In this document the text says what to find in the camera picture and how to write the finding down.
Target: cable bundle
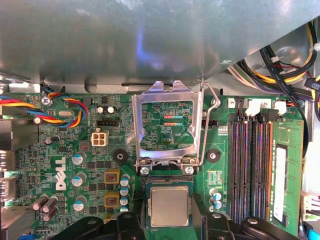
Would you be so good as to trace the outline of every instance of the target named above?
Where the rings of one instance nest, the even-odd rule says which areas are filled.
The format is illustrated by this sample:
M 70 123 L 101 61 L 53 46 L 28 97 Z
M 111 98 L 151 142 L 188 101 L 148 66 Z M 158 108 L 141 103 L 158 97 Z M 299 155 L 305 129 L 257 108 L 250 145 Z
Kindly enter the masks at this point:
M 53 126 L 57 126 L 59 128 L 74 128 L 79 125 L 81 121 L 86 118 L 87 115 L 87 107 L 77 99 L 71 98 L 63 93 L 53 92 L 49 87 L 43 87 L 44 92 L 47 94 L 47 97 L 51 100 L 55 98 L 62 99 L 68 103 L 76 104 L 77 108 L 80 109 L 76 119 L 64 122 L 61 119 L 57 119 L 54 116 L 50 116 L 46 112 L 41 109 L 36 108 L 34 105 L 23 102 L 17 99 L 14 99 L 10 96 L 0 95 L 0 105 L 4 107 L 16 107 L 18 109 L 22 109 L 26 111 L 28 114 L 34 115 L 36 118 L 40 118 L 43 121 L 50 123 Z

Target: white connector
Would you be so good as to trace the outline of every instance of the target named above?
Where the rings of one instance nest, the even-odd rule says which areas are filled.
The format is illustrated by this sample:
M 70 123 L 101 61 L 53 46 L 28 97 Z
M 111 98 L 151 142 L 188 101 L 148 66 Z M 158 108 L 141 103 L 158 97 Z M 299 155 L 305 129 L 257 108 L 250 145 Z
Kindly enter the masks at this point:
M 300 201 L 301 201 L 301 207 L 302 207 L 302 220 L 303 221 L 317 221 L 320 220 L 320 216 L 308 213 L 307 211 L 312 210 L 318 210 L 319 207 L 314 206 L 314 204 L 318 202 L 318 197 L 314 196 L 310 193 L 307 193 L 305 191 L 301 191 L 300 193 Z
M 278 110 L 278 115 L 282 116 L 283 114 L 285 114 L 287 112 L 287 103 L 286 101 L 276 101 L 274 103 L 274 109 Z
M 101 128 L 96 128 L 96 132 L 91 134 L 91 144 L 94 147 L 105 147 L 109 143 L 109 132 L 100 132 Z

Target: metal panel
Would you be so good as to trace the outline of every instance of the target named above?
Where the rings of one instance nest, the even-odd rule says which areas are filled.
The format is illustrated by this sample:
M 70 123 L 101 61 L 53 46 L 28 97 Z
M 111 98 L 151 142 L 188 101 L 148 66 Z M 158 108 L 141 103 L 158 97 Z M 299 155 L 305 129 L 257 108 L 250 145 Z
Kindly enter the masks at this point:
M 2 0 L 0 69 L 34 82 L 190 84 L 318 15 L 318 0 Z

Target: green circuit board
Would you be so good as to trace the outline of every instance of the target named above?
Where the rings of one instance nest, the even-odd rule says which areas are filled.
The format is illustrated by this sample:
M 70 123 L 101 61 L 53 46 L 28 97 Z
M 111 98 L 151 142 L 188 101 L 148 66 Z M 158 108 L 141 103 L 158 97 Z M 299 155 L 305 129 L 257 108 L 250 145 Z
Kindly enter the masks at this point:
M 273 124 L 269 221 L 292 235 L 299 228 L 303 131 L 299 119 Z
M 78 109 L 67 103 L 54 100 L 52 105 L 43 106 L 40 103 L 40 93 L 30 93 L 27 101 L 34 104 L 52 116 L 59 116 L 60 111 L 74 111 Z M 133 120 L 132 95 L 130 94 L 70 94 L 72 98 L 80 101 L 92 99 L 89 105 L 88 114 L 85 121 L 76 128 L 61 129 L 50 124 L 39 126 L 39 143 L 28 148 L 21 148 L 17 151 L 20 164 L 19 172 L 11 172 L 21 179 L 20 191 L 23 197 L 8 205 L 30 205 L 41 195 L 49 197 L 56 196 L 59 199 L 58 213 L 50 222 L 43 222 L 39 212 L 36 213 L 36 222 L 33 224 L 35 239 L 45 240 L 54 236 L 66 227 L 75 223 L 84 216 L 96 216 L 103 220 L 110 215 L 120 212 L 121 207 L 105 207 L 104 197 L 107 193 L 119 193 L 120 184 L 105 184 L 104 173 L 106 170 L 120 170 L 120 176 L 128 175 L 129 180 L 129 204 L 128 210 L 132 208 L 132 200 L 135 190 L 141 190 L 141 180 L 136 174 L 134 167 L 136 161 L 136 145 Z M 211 106 L 212 97 L 205 96 L 203 109 L 206 111 Z M 199 167 L 197 175 L 194 176 L 193 192 L 203 197 L 203 203 L 209 210 L 212 205 L 209 202 L 210 189 L 215 188 L 222 195 L 220 209 L 215 212 L 227 211 L 227 173 L 228 173 L 228 119 L 229 113 L 234 109 L 228 107 L 228 97 L 221 96 L 221 105 L 214 109 L 210 118 L 218 121 L 218 126 L 213 126 L 208 130 L 205 152 L 209 149 L 217 149 L 220 152 L 220 159 L 217 163 L 210 163 L 204 158 L 204 163 Z M 114 114 L 98 114 L 97 106 L 114 106 Z M 191 123 L 192 102 L 175 103 L 148 103 L 142 106 L 142 118 L 146 136 L 141 143 L 142 148 L 154 150 L 172 150 L 185 148 L 193 143 L 193 138 L 188 133 L 188 126 Z M 288 118 L 299 118 L 294 108 L 288 108 Z M 91 146 L 92 133 L 96 131 L 97 121 L 104 118 L 117 120 L 117 126 L 102 126 L 101 131 L 108 131 L 108 145 L 104 147 Z M 200 153 L 203 148 L 204 131 L 201 131 Z M 58 144 L 45 145 L 47 137 L 58 136 Z M 80 165 L 75 165 L 71 161 L 72 156 L 80 151 L 81 146 L 89 145 L 86 151 L 86 159 Z M 114 152 L 123 149 L 128 153 L 128 159 L 121 162 L 115 159 Z M 66 167 L 66 190 L 56 190 L 57 160 L 65 158 Z M 72 185 L 72 178 L 77 173 L 84 173 L 86 181 L 82 186 Z M 152 171 L 151 175 L 179 175 L 180 171 Z M 82 211 L 75 211 L 73 204 L 78 196 L 85 196 L 87 202 Z M 196 235 L 192 227 L 160 227 L 145 229 L 147 239 L 157 240 L 195 240 Z

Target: black ram slot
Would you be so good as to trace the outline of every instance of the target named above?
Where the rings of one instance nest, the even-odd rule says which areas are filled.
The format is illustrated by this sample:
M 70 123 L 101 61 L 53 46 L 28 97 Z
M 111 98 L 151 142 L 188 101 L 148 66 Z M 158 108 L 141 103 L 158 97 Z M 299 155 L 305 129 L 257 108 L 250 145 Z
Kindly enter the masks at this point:
M 267 122 L 253 123 L 250 215 L 262 219 L 267 218 L 270 129 Z
M 229 125 L 228 214 L 241 223 L 250 213 L 252 122 Z

